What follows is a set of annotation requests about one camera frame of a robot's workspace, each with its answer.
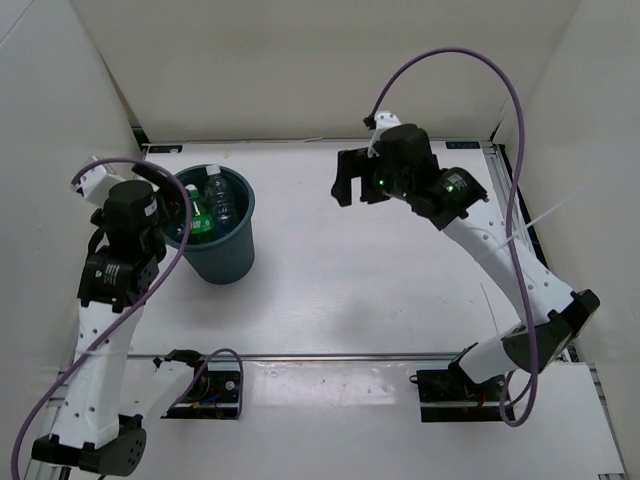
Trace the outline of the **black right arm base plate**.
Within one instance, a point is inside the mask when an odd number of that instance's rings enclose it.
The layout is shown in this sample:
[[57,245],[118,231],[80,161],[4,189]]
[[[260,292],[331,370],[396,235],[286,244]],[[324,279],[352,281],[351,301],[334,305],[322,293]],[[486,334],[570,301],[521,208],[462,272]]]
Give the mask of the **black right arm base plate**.
[[445,369],[417,370],[409,381],[418,388],[423,423],[502,422],[499,401],[505,376],[466,387]]

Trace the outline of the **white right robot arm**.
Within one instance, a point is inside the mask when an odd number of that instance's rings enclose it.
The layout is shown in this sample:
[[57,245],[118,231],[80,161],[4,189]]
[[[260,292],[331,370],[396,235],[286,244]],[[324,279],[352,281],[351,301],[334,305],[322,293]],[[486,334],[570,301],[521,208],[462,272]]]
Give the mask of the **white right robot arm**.
[[589,289],[576,291],[551,273],[518,238],[508,239],[498,207],[461,167],[442,168],[425,130],[398,124],[375,134],[367,147],[337,154],[331,195],[352,203],[397,198],[464,249],[508,298],[520,319],[510,330],[464,349],[450,363],[449,387],[470,400],[502,373],[541,373],[583,329],[600,306]]

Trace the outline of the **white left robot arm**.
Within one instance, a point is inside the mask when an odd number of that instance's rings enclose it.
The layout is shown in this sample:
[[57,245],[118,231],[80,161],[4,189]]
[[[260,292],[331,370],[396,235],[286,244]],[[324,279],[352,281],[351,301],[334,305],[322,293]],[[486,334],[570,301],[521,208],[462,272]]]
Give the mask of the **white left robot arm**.
[[79,331],[74,363],[51,386],[68,387],[50,433],[34,440],[30,456],[45,464],[76,467],[100,476],[126,477],[138,467],[151,422],[184,396],[206,395],[210,377],[193,365],[162,372],[138,406],[120,412],[129,348],[144,306],[173,267],[163,228],[190,212],[185,187],[166,169],[131,161],[136,179],[111,175],[111,160],[95,160],[71,185],[96,204],[92,235],[78,289]]

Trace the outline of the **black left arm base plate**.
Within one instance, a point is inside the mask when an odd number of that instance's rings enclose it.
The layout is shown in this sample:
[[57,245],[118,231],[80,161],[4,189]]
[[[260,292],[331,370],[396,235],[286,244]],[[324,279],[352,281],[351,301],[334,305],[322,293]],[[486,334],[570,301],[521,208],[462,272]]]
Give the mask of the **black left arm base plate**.
[[165,414],[167,419],[237,420],[244,377],[238,367],[209,367],[191,390]]

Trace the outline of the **green plastic bottle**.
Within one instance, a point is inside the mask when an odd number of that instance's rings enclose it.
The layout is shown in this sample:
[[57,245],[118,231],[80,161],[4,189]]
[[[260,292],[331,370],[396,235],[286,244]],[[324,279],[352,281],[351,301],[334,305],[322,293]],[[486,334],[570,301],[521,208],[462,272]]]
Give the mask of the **green plastic bottle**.
[[186,186],[191,209],[190,237],[196,243],[208,243],[215,240],[214,220],[206,207],[197,187],[193,184]]

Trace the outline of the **clear plastic bottle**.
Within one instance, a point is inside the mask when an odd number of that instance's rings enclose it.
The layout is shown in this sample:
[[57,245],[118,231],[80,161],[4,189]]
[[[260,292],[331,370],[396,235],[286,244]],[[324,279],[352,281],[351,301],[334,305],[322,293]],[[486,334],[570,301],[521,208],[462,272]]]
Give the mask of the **clear plastic bottle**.
[[219,238],[231,233],[238,224],[233,191],[217,164],[207,165],[204,188],[205,203],[211,211]]

